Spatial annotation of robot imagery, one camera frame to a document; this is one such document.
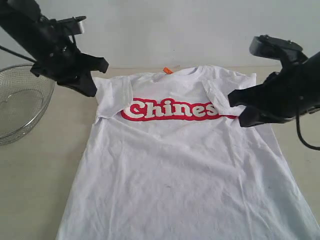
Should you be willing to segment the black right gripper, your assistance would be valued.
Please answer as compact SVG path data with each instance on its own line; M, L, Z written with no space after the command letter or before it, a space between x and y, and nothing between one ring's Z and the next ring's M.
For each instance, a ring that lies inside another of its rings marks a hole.
M302 71L273 72L262 84L233 90L227 98L231 107L245 107L238 117L243 128L284 124L297 114L320 110L320 77Z

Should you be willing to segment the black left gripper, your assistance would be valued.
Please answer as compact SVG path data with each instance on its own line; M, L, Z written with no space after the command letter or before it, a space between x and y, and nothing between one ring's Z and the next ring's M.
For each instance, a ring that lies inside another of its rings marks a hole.
M105 73L109 67L105 58L82 53L67 37L34 38L29 41L29 54L35 59L31 73L52 79L59 86L86 97L95 97L97 93L91 72Z

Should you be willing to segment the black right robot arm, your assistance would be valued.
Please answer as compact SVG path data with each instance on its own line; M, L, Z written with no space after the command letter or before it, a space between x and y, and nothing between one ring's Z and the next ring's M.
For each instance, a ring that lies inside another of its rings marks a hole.
M320 55L272 72L262 84L233 90L231 107L244 106L241 127L284 124L320 109Z

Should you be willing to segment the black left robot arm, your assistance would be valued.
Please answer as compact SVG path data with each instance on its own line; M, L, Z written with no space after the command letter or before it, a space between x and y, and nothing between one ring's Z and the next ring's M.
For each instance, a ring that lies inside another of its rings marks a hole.
M30 72L45 76L59 86L72 89L86 97L94 97L97 88L91 72L105 73L109 63L103 57L82 53L76 35L84 32L86 16L49 19L34 0L2 0L0 26L30 57Z

